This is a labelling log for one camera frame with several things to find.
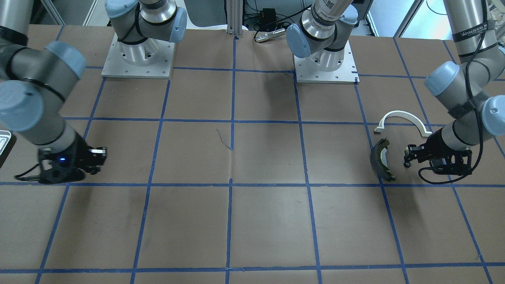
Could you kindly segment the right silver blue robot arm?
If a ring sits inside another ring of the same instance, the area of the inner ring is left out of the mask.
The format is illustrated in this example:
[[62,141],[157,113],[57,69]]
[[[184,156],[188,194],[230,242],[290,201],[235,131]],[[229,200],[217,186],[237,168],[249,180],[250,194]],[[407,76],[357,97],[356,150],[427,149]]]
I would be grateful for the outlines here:
[[[60,115],[60,109],[87,66],[72,45],[53,41],[43,50],[27,46],[32,0],[1,1],[1,124],[37,147],[40,172],[20,181],[44,185],[81,181],[99,173],[106,147],[90,147]],[[179,43],[187,12],[173,0],[107,0],[106,12],[119,43],[150,40]]]

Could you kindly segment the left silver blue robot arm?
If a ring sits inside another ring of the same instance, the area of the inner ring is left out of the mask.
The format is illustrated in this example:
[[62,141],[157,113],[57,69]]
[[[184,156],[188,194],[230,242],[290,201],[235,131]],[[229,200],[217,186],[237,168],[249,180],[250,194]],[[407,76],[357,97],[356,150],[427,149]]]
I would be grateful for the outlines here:
[[[349,0],[316,0],[299,23],[286,31],[292,54],[307,58],[339,52],[357,21]],[[429,161],[439,175],[465,176],[473,171],[471,147],[504,135],[504,96],[491,97],[485,87],[504,72],[504,49],[498,46],[495,22],[485,0],[446,0],[452,38],[460,63],[447,61],[425,79],[425,86],[447,109],[453,122],[431,134],[424,144],[405,149],[404,166]]]

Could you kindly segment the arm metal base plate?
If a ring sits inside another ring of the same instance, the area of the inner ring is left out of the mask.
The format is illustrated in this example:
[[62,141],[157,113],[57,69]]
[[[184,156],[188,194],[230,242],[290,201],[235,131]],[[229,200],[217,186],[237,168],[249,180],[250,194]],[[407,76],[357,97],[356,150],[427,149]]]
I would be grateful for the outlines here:
[[299,83],[359,83],[359,74],[350,42],[337,52],[319,51],[306,58],[293,56],[296,80]]
[[108,78],[169,79],[175,47],[175,43],[153,38],[138,45],[127,45],[119,42],[115,34],[101,75]]

